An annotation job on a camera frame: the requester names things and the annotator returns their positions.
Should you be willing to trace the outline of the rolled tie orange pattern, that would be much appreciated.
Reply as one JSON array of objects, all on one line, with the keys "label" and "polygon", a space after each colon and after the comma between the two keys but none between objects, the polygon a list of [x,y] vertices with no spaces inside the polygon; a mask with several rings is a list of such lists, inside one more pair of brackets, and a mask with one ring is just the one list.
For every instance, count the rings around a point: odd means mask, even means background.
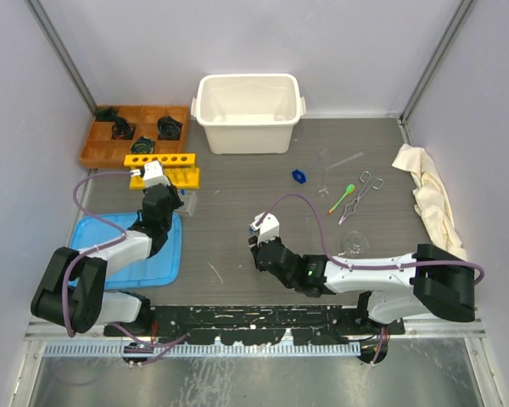
[{"label": "rolled tie orange pattern", "polygon": [[135,133],[135,126],[120,116],[115,116],[111,128],[114,140],[132,140]]}]

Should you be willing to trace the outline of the blue hexagonal cap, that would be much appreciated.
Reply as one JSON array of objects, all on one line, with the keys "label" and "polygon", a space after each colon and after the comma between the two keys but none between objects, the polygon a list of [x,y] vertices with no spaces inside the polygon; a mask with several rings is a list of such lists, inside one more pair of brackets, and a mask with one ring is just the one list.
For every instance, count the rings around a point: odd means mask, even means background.
[{"label": "blue hexagonal cap", "polygon": [[299,184],[304,184],[307,181],[306,174],[304,173],[304,171],[302,171],[300,169],[293,170],[292,177]]}]

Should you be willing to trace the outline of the rolled tie brown blue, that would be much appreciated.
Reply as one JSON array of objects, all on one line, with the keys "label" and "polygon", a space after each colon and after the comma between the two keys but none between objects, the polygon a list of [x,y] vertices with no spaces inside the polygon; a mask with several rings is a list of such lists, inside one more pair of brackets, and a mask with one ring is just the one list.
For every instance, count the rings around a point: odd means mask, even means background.
[{"label": "rolled tie brown blue", "polygon": [[157,120],[158,139],[164,141],[179,141],[182,133],[182,122],[171,116],[163,116]]}]

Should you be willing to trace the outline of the rolled tie yellow floral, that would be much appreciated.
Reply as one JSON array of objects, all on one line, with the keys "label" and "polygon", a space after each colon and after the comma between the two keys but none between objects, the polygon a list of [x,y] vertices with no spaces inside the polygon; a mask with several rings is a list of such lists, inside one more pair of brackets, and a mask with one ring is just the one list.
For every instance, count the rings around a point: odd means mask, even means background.
[{"label": "rolled tie yellow floral", "polygon": [[139,137],[130,148],[130,154],[133,155],[145,155],[152,154],[154,152],[154,140],[141,136]]}]

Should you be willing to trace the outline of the metal crucible tongs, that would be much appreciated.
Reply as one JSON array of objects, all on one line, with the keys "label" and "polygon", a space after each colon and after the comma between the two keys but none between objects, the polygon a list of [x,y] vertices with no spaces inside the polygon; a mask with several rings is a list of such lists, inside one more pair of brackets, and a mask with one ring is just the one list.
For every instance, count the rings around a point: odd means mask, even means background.
[{"label": "metal crucible tongs", "polygon": [[360,175],[359,181],[361,182],[361,190],[356,194],[356,196],[350,203],[345,205],[344,212],[342,213],[338,221],[339,226],[341,226],[348,218],[350,218],[356,212],[356,209],[360,204],[360,201],[370,190],[378,191],[383,187],[384,184],[382,178],[373,179],[372,174],[369,171],[364,171]]}]

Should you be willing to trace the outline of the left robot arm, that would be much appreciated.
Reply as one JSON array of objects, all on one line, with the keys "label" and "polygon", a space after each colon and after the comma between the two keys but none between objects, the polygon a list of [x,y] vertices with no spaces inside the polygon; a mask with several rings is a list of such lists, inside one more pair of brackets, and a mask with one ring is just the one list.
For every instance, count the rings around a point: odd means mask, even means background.
[{"label": "left robot arm", "polygon": [[153,325],[150,301],[135,293],[107,293],[105,281],[158,254],[181,206],[176,187],[149,187],[136,221],[119,237],[84,250],[56,249],[31,300],[32,315],[64,327],[71,337],[109,323],[122,324],[134,336],[148,333]]}]

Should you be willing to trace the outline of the clear plastic tube rack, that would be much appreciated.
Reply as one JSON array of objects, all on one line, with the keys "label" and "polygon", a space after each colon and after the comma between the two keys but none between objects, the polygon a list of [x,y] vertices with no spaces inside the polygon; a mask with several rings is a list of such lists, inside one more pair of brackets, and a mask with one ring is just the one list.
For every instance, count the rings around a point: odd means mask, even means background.
[{"label": "clear plastic tube rack", "polygon": [[192,217],[197,203],[197,194],[194,190],[185,190],[185,196],[181,197],[179,191],[178,196],[182,201],[182,206],[176,212],[182,216]]}]

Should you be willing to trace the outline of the wooden compartment tray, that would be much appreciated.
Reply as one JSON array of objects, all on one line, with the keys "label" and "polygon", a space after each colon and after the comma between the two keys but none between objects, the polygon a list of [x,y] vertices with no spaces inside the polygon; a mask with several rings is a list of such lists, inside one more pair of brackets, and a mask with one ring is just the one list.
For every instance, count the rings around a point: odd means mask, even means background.
[{"label": "wooden compartment tray", "polygon": [[[111,134],[113,122],[97,122],[94,119],[81,150],[79,160],[90,169],[116,169],[123,165],[124,158],[130,153],[131,145],[141,136],[154,140],[154,153],[181,153],[187,140],[190,121],[190,109],[186,105],[99,105],[112,106],[117,116],[123,117],[135,126],[132,140],[114,140]],[[158,139],[157,120],[171,116],[182,122],[179,141]]]}]

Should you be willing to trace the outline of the aluminium rail frame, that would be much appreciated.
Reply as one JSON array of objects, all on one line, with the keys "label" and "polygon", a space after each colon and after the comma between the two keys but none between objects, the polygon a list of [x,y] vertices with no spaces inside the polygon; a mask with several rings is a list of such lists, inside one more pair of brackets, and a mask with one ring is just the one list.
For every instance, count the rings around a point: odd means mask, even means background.
[{"label": "aluminium rail frame", "polygon": [[381,329],[363,326],[343,305],[157,306],[148,328],[128,337],[96,325],[69,338],[65,329],[34,318],[25,338],[51,357],[121,357],[129,364],[165,357],[351,356],[383,359],[393,339],[484,336],[480,320],[448,322],[430,315],[399,318]]}]

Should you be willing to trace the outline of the rolled tie dark green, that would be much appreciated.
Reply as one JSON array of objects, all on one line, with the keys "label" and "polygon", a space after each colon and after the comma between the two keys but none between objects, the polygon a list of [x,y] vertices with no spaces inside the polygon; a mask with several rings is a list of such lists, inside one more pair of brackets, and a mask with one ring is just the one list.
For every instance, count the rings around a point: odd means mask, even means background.
[{"label": "rolled tie dark green", "polygon": [[94,110],[94,119],[97,122],[114,122],[117,111],[112,106],[98,107]]}]

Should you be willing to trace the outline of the green rainbow spoon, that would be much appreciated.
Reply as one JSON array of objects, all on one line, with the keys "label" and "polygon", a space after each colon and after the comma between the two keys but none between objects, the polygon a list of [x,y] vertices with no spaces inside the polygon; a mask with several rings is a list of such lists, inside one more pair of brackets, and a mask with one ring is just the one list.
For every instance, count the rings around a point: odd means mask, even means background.
[{"label": "green rainbow spoon", "polygon": [[338,206],[344,201],[345,198],[347,198],[353,191],[355,190],[355,185],[350,183],[344,190],[341,197],[337,200],[337,202],[328,210],[327,215],[330,215],[333,213]]}]

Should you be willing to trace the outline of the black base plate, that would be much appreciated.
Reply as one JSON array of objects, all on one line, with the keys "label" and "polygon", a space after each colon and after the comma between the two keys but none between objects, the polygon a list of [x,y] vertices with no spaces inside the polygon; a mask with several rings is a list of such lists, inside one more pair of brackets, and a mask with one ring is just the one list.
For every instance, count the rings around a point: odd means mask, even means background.
[{"label": "black base plate", "polygon": [[346,344],[353,336],[374,339],[371,322],[360,323],[356,310],[341,305],[296,306],[156,306],[144,322],[126,324],[137,337],[154,336],[161,343],[183,335],[187,343],[226,346],[277,344],[287,332],[294,345]]}]

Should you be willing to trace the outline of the yellow test tube rack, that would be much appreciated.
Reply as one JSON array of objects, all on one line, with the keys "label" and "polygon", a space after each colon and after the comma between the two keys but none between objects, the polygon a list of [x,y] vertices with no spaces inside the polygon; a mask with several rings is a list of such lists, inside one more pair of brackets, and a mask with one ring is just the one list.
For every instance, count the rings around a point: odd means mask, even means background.
[{"label": "yellow test tube rack", "polygon": [[194,153],[128,154],[124,166],[130,170],[143,167],[147,162],[159,161],[171,185],[178,190],[200,188],[200,168],[196,166]]}]

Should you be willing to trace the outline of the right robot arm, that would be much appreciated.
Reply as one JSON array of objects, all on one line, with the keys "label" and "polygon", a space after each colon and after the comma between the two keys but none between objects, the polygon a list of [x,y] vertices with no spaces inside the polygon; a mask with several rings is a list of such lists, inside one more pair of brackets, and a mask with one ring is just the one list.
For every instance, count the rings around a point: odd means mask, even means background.
[{"label": "right robot arm", "polygon": [[299,255],[278,237],[249,239],[257,270],[307,297],[358,292],[355,323],[366,334],[404,317],[431,314],[441,320],[475,319],[475,271],[432,244],[387,259]]}]

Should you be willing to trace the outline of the cream cloth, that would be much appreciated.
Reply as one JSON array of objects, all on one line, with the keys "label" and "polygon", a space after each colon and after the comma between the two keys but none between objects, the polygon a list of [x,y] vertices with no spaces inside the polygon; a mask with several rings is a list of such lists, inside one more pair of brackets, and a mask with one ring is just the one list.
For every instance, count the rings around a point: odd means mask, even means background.
[{"label": "cream cloth", "polygon": [[404,143],[392,166],[411,174],[415,183],[412,190],[416,201],[415,211],[421,218],[431,242],[458,259],[466,260],[467,252],[456,232],[444,183],[426,150]]}]

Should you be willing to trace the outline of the blue plastic tray lid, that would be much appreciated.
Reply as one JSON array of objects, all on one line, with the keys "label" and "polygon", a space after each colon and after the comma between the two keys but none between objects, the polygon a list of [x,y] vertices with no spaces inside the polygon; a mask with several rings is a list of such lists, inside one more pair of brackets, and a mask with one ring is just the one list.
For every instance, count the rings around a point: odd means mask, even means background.
[{"label": "blue plastic tray lid", "polygon": [[[92,217],[77,224],[70,239],[73,249],[87,248],[117,238],[120,232]],[[105,290],[133,290],[171,284],[178,276],[182,255],[182,222],[172,217],[165,246],[152,258],[132,263],[106,279]]]}]

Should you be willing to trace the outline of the white plastic bin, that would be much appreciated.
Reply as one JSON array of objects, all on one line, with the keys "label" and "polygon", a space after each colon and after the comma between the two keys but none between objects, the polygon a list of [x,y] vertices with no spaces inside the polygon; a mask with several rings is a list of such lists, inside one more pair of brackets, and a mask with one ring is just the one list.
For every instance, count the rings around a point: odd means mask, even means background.
[{"label": "white plastic bin", "polygon": [[305,111],[290,74],[207,75],[191,102],[214,154],[286,153]]}]

